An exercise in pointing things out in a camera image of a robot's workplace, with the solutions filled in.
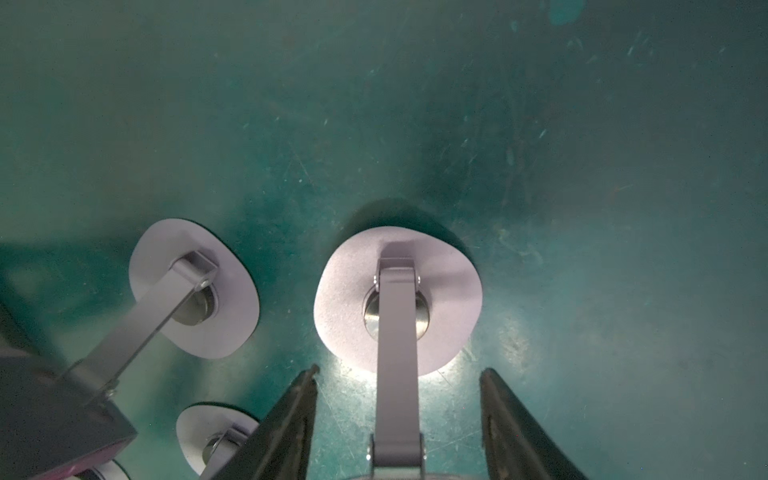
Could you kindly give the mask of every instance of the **gray metal bracket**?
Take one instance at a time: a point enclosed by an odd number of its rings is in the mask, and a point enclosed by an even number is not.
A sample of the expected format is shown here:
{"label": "gray metal bracket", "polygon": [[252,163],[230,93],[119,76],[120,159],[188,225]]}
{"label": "gray metal bracket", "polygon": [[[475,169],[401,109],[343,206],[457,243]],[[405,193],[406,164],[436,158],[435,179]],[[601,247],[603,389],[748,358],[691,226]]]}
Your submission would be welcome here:
{"label": "gray metal bracket", "polygon": [[210,458],[205,464],[200,480],[211,480],[237,453],[248,440],[248,435],[234,426],[230,427],[214,444]]}
{"label": "gray metal bracket", "polygon": [[63,376],[93,400],[110,392],[119,375],[194,292],[213,281],[218,266],[198,251],[176,260],[120,323]]}
{"label": "gray metal bracket", "polygon": [[423,478],[415,331],[419,278],[413,259],[379,259],[374,282],[379,291],[379,353],[372,475]]}

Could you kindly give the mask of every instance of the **gray metal frame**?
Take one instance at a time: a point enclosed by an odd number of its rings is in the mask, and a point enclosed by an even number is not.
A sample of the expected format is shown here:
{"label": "gray metal frame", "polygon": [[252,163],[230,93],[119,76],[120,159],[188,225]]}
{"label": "gray metal frame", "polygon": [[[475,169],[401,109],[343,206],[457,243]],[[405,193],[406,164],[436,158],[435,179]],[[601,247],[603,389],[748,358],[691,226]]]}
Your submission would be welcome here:
{"label": "gray metal frame", "polygon": [[413,259],[380,259],[374,282],[380,320],[372,473],[381,478],[420,478],[424,452],[415,334],[419,280]]}
{"label": "gray metal frame", "polygon": [[176,260],[120,323],[63,380],[83,389],[89,400],[109,393],[131,360],[194,292],[209,286],[218,266],[198,251]]}

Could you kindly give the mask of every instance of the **white circular foot pad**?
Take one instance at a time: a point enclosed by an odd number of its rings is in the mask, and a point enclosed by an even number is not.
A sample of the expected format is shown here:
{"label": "white circular foot pad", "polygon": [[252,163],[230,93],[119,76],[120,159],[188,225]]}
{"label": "white circular foot pad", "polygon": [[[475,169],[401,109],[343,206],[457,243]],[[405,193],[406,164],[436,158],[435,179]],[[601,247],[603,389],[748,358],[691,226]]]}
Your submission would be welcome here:
{"label": "white circular foot pad", "polygon": [[400,227],[377,227],[350,237],[328,260],[315,296],[315,327],[340,359],[376,371],[378,346],[363,322],[366,294],[379,258],[413,258],[419,291],[429,305],[429,326],[416,343],[419,375],[434,372],[458,355],[480,316],[482,285],[463,253],[429,235]]}
{"label": "white circular foot pad", "polygon": [[238,430],[250,435],[259,422],[235,409],[216,405],[192,405],[187,407],[176,421],[176,437],[187,463],[198,475],[203,473],[203,449],[210,438],[224,433],[235,425]]}
{"label": "white circular foot pad", "polygon": [[161,332],[192,355],[220,359],[240,348],[256,329],[259,294],[243,264],[211,232],[178,218],[161,220],[149,227],[131,255],[131,290],[140,299],[176,259],[192,250],[199,250],[219,266],[213,282],[217,310],[195,326],[168,320]]}

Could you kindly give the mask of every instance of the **scratch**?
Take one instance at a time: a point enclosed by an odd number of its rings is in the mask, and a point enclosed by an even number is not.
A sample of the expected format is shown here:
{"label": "scratch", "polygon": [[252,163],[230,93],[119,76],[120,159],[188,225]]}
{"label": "scratch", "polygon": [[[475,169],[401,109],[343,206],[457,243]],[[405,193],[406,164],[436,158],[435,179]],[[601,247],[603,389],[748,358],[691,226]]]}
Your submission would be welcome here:
{"label": "scratch", "polygon": [[464,179],[464,184],[462,185],[462,191],[458,195],[458,201],[456,202],[457,205],[464,198],[464,194],[467,192],[467,189],[469,188],[469,183],[472,181],[472,162],[475,160],[475,157],[477,157],[477,155],[471,157],[469,159],[469,162],[467,162],[467,174]]}
{"label": "scratch", "polygon": [[456,442],[460,442],[460,441],[462,441],[463,439],[466,439],[467,437],[471,437],[471,436],[473,436],[475,433],[480,433],[480,432],[482,432],[482,430],[481,430],[481,429],[477,429],[477,430],[475,430],[474,432],[471,432],[471,433],[468,433],[467,435],[464,435],[463,437],[459,437],[459,438],[457,438],[457,439],[456,439],[456,440],[454,440],[453,442],[448,442],[448,443],[446,443],[445,445],[440,445],[440,446],[439,446],[439,447],[437,447],[436,449],[428,450],[428,451],[427,451],[427,453],[430,453],[430,452],[437,452],[438,450],[442,450],[442,449],[444,449],[445,447],[449,447],[449,446],[453,445],[453,444],[454,444],[454,443],[456,443]]}
{"label": "scratch", "polygon": [[634,51],[634,47],[637,45],[637,42],[640,40],[640,36],[643,34],[643,29],[637,31],[637,35],[634,37],[634,41],[632,42],[632,46],[629,47],[629,50],[627,51],[627,56],[631,57],[632,52]]}
{"label": "scratch", "polygon": [[288,160],[288,166],[286,167],[286,171],[285,171],[285,173],[283,174],[283,181],[285,181],[286,177],[288,176],[288,172],[290,171],[290,166],[291,166],[292,164],[293,164],[293,159],[292,159],[292,158],[290,158],[290,159]]}
{"label": "scratch", "polygon": [[400,38],[400,35],[402,34],[402,30],[406,27],[406,23],[408,23],[408,17],[411,13],[411,6],[409,5],[408,8],[406,8],[406,14],[403,15],[402,24],[400,25],[400,29],[397,32],[397,36],[395,36],[395,40],[397,41],[398,38]]}
{"label": "scratch", "polygon": [[288,146],[290,147],[291,151],[293,152],[293,156],[296,158],[296,161],[299,162],[299,165],[301,165],[301,169],[304,170],[304,174],[306,175],[306,179],[310,182],[310,185],[313,187],[315,184],[312,182],[312,177],[310,177],[310,173],[306,171],[306,167],[304,167],[304,162],[301,161],[301,158],[299,158],[299,154],[296,153],[296,149],[293,148],[293,145],[288,142]]}
{"label": "scratch", "polygon": [[[336,417],[336,414],[333,413],[333,409],[331,408],[331,404],[328,403],[328,399],[326,398],[326,394],[323,393],[323,388],[320,387],[319,382],[317,383],[317,391],[320,392],[320,396],[323,397],[323,401],[328,405],[328,411],[331,412],[331,416],[333,417],[333,421],[336,422],[336,426],[339,427],[339,432],[342,433],[342,435],[345,435],[344,430],[341,428],[341,424],[339,423],[339,419]],[[352,447],[349,446],[348,442],[345,442],[347,449],[349,450],[349,454],[352,456],[352,458],[355,458],[355,454],[352,453]]]}
{"label": "scratch", "polygon": [[293,58],[293,60],[290,60],[285,67],[283,67],[283,72],[287,71],[289,68],[293,67],[295,64],[297,64],[300,60],[303,60],[306,56],[311,55],[312,53],[317,52],[320,50],[320,47],[322,47],[324,44],[328,43],[329,41],[332,41],[341,35],[343,35],[347,30],[349,30],[351,27],[354,26],[355,23],[358,22],[361,18],[367,16],[372,10],[373,7],[376,6],[377,2],[370,2],[368,5],[368,8],[366,8],[364,11],[360,12],[359,15],[357,15],[355,18],[347,22],[345,25],[342,25],[341,28],[337,29],[332,34],[321,38],[320,40],[316,41],[314,45],[309,47],[308,49],[304,50],[303,52],[299,53],[296,57]]}
{"label": "scratch", "polygon": [[56,263],[53,264],[53,271],[56,272],[56,276],[60,280],[66,281],[67,277],[61,272],[61,269],[58,267],[58,264]]}
{"label": "scratch", "polygon": [[624,185],[623,187],[614,187],[614,189],[611,190],[611,192],[608,194],[608,203],[613,203],[614,199],[616,198],[616,194],[630,187],[634,187],[634,184]]}
{"label": "scratch", "polygon": [[440,374],[443,380],[445,380],[445,383],[449,384],[451,387],[453,387],[453,384],[448,381],[448,379],[445,377],[445,375],[442,374],[440,370],[437,371],[437,373]]}
{"label": "scratch", "polygon": [[472,354],[472,351],[469,349],[469,347],[465,346],[462,348],[462,350],[464,350],[464,352],[469,355],[469,358],[471,358],[473,362],[478,361],[477,357]]}
{"label": "scratch", "polygon": [[526,245],[525,250],[520,250],[515,245],[507,242],[507,240],[505,240],[504,236],[502,235],[499,235],[498,242],[518,254],[520,257],[527,257],[528,255],[532,255],[536,259],[536,263],[539,265],[544,265],[544,257],[530,243]]}

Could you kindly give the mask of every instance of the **metal plate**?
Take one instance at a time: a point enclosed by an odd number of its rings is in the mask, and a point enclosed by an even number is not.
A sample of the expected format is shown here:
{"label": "metal plate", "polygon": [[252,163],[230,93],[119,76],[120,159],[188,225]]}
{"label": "metal plate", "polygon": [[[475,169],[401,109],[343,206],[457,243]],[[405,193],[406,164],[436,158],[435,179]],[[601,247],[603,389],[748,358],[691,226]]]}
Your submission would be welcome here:
{"label": "metal plate", "polygon": [[349,364],[376,371],[377,345],[361,320],[379,258],[411,257],[429,304],[429,328],[417,342],[419,375],[434,372],[466,344],[482,308],[480,277],[463,253],[429,235],[400,227],[365,230],[328,260],[315,296],[315,327],[323,343]]}
{"label": "metal plate", "polygon": [[161,220],[141,236],[128,266],[131,290],[141,298],[179,257],[200,250],[219,272],[213,282],[217,309],[195,326],[169,320],[161,332],[182,350],[219,359],[240,348],[259,321],[259,294],[242,263],[211,232],[188,220]]}
{"label": "metal plate", "polygon": [[176,437],[187,463],[198,475],[203,473],[203,449],[208,440],[225,432],[232,425],[250,435],[259,422],[245,413],[216,405],[192,405],[186,408],[176,421]]}

